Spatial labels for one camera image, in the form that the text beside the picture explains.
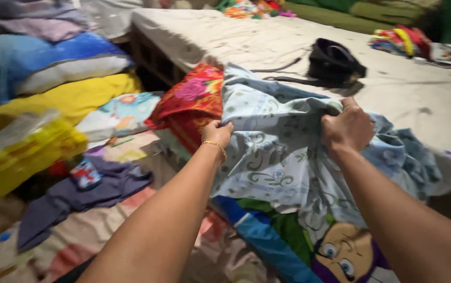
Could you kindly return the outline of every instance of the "hand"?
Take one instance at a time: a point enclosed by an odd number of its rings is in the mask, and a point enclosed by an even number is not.
[[[230,134],[234,130],[233,122],[229,121],[225,126],[221,127],[219,120],[213,120],[203,129],[203,135],[201,136],[202,142],[214,142],[222,145],[223,148],[229,145]]]
[[[363,112],[353,98],[344,98],[341,103],[341,114],[322,117],[323,140],[332,158],[339,150],[362,151],[374,136],[369,114]]]

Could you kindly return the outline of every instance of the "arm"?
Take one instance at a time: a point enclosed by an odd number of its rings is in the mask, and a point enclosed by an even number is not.
[[[352,98],[322,118],[324,141],[371,234],[401,282],[451,282],[451,220],[412,198],[361,156],[373,137],[369,115]]]
[[[204,128],[203,141],[229,144],[232,123]],[[114,233],[78,282],[177,282],[203,219],[220,148],[199,147],[185,167]]]

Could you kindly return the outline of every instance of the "cartoon face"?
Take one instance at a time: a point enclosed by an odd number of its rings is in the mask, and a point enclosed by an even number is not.
[[[373,263],[371,240],[368,230],[338,222],[323,238],[316,260],[327,267],[339,282],[356,282]]]

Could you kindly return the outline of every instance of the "gold bracelet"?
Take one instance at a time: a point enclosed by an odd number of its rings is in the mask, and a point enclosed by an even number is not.
[[[213,141],[211,142],[211,141],[209,141],[209,140],[204,141],[201,145],[204,145],[204,144],[212,144],[212,145],[218,146],[218,147],[221,149],[221,151],[222,151],[222,155],[224,156],[224,163],[227,161],[226,151],[224,150],[224,148],[222,147],[222,145],[219,145],[218,143],[214,143]]]

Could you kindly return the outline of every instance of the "white mattress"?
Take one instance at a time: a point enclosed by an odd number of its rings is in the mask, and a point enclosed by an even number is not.
[[[310,46],[323,37],[348,47],[367,67],[355,99],[364,109],[410,127],[436,151],[451,151],[451,70],[416,64],[369,48],[370,36],[298,19],[231,19],[216,10],[136,9],[132,20],[177,66],[191,70],[199,61],[220,66],[234,62],[248,69],[272,69],[304,59],[277,74],[304,79]],[[287,83],[333,98],[346,90]]]

